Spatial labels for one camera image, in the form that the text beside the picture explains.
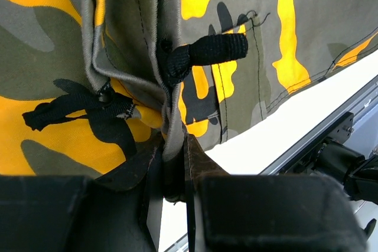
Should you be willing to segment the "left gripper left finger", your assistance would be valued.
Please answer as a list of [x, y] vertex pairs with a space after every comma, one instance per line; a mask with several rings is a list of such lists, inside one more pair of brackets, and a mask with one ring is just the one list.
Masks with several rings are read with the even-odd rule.
[[2, 176], [2, 251], [157, 251], [162, 137], [100, 178]]

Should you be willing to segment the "orange green camouflage trousers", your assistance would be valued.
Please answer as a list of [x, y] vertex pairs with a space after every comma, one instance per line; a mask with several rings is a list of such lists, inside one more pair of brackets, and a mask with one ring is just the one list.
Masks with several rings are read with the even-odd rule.
[[205, 150], [377, 50], [377, 0], [1, 0], [1, 174]]

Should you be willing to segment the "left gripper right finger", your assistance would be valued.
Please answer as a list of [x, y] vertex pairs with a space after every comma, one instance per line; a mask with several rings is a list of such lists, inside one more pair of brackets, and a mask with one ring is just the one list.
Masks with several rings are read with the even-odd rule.
[[335, 180], [230, 175], [193, 135], [183, 144], [190, 251], [366, 251]]

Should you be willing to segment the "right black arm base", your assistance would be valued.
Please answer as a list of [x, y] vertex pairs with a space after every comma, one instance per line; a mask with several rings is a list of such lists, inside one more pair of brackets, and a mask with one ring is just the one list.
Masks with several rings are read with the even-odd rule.
[[377, 155], [365, 158], [343, 145], [351, 136], [354, 114], [346, 112], [279, 171], [279, 174], [320, 172], [343, 186], [352, 201], [377, 203]]

